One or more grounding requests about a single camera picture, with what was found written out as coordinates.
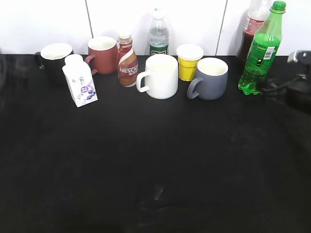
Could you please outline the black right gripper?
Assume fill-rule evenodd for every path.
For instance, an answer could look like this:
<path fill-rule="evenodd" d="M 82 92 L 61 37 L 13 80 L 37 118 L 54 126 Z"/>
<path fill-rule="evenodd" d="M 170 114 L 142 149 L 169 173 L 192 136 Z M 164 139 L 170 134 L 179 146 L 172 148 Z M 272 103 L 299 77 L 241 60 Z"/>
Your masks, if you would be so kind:
<path fill-rule="evenodd" d="M 286 103 L 300 111 L 311 110 L 311 51 L 295 50 L 288 56 L 288 64 L 299 64 L 304 73 L 297 77 L 286 87 Z"/>

